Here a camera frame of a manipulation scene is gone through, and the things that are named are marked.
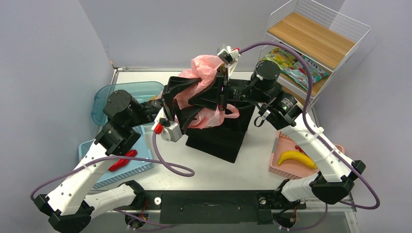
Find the red grape bunch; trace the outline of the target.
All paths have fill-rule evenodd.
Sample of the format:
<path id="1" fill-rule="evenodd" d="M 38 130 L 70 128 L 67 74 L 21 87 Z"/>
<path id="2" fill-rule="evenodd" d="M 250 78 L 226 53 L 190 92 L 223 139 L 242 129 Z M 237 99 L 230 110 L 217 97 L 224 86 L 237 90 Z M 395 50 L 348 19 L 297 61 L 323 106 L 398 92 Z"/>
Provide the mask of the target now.
<path id="1" fill-rule="evenodd" d="M 303 153 L 303 154 L 306 154 L 299 146 L 295 146 L 295 148 L 296 148 L 299 152 L 301 152 L 301 153 Z"/>

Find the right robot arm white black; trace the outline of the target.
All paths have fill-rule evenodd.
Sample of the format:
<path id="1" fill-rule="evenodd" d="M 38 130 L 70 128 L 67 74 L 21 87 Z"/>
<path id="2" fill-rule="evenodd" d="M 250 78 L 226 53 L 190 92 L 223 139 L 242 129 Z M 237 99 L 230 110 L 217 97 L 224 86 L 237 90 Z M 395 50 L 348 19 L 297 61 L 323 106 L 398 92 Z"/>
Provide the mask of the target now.
<path id="1" fill-rule="evenodd" d="M 305 159 L 311 159 L 318 173 L 304 178 L 284 180 L 275 190 L 275 203 L 287 208 L 306 198 L 318 198 L 326 204 L 336 204 L 348 196 L 354 181 L 361 178 L 366 165 L 361 160 L 353 161 L 324 137 L 323 128 L 312 123 L 306 107 L 289 93 L 276 87 L 281 73 L 272 61 L 257 63 L 249 85 L 243 90 L 245 100 L 262 102 L 259 115 L 299 146 Z"/>

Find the teal Fox's candy bag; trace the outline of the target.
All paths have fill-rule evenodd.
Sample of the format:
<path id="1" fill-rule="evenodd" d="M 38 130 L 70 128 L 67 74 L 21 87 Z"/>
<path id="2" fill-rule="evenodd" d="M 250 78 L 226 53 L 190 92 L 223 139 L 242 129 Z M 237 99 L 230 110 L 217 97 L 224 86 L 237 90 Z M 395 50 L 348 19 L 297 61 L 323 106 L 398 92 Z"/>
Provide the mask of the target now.
<path id="1" fill-rule="evenodd" d="M 323 78 L 327 78 L 330 75 L 330 72 L 328 70 L 324 69 L 321 65 L 319 65 L 312 59 L 304 55 L 302 56 L 302 58 L 308 64 L 313 83 L 316 83 Z M 284 69 L 284 72 L 305 90 L 308 89 L 308 75 L 304 66 L 299 61 L 297 61 L 292 67 Z"/>

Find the yellow banana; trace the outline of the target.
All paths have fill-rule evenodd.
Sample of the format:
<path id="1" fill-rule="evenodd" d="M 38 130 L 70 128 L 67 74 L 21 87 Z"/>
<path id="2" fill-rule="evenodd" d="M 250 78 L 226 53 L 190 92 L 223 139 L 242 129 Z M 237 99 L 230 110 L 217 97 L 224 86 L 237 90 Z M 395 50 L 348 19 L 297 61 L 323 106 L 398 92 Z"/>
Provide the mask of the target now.
<path id="1" fill-rule="evenodd" d="M 316 164 L 307 155 L 298 151 L 291 150 L 282 153 L 279 157 L 279 160 L 277 161 L 277 165 L 280 166 L 283 162 L 287 160 L 294 160 L 310 169 L 317 169 Z"/>

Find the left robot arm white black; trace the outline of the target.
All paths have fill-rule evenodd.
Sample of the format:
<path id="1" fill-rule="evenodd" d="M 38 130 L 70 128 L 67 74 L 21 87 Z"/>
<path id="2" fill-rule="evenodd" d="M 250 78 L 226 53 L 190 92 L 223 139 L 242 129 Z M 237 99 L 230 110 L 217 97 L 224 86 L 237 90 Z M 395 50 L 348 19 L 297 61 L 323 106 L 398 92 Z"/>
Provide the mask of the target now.
<path id="1" fill-rule="evenodd" d="M 126 90 L 109 95 L 103 113 L 108 121 L 92 142 L 87 154 L 70 173 L 59 177 L 61 183 L 48 194 L 32 192 L 35 206 L 48 216 L 58 232 L 81 232 L 93 218 L 118 207 L 138 209 L 144 205 L 145 191 L 136 181 L 91 195 L 89 191 L 109 168 L 140 139 L 136 127 L 154 124 L 154 135 L 169 142 L 178 141 L 183 129 L 175 121 L 180 109 L 175 96 L 200 82 L 200 78 L 170 77 L 161 98 L 138 102 Z"/>

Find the green Fox's candy bag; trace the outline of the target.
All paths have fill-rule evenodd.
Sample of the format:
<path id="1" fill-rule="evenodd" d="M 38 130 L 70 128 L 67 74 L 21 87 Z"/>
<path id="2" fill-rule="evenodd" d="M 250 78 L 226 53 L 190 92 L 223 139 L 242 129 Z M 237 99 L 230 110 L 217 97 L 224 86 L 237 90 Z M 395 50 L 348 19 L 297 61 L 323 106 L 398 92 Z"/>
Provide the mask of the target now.
<path id="1" fill-rule="evenodd" d="M 275 47 L 263 58 L 261 58 L 261 61 L 263 60 L 272 61 L 281 69 L 290 68 L 297 62 L 297 58 L 295 56 L 279 47 Z"/>

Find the red chili pepper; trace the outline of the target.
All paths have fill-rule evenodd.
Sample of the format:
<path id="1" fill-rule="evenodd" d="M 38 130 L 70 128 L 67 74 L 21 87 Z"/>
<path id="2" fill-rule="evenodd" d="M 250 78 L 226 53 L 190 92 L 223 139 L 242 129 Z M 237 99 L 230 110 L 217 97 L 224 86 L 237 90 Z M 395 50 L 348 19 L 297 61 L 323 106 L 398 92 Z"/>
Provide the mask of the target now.
<path id="1" fill-rule="evenodd" d="M 126 157 L 136 157 L 138 154 L 138 152 L 136 150 L 130 150 L 129 152 L 127 152 L 124 156 Z M 108 171 L 110 172 L 115 172 L 119 169 L 121 169 L 122 167 L 125 167 L 127 164 L 129 163 L 129 160 L 127 159 L 120 159 L 117 162 L 115 162 L 109 169 Z"/>

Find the black fabric grocery bag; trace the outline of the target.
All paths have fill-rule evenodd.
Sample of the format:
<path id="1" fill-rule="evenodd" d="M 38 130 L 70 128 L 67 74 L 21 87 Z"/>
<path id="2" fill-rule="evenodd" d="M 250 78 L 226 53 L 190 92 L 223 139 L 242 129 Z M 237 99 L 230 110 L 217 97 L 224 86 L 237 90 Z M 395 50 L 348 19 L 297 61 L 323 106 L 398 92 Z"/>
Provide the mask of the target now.
<path id="1" fill-rule="evenodd" d="M 226 118 L 220 126 L 188 129 L 186 145 L 234 163 L 240 151 L 255 106 L 239 111 L 238 118 Z"/>

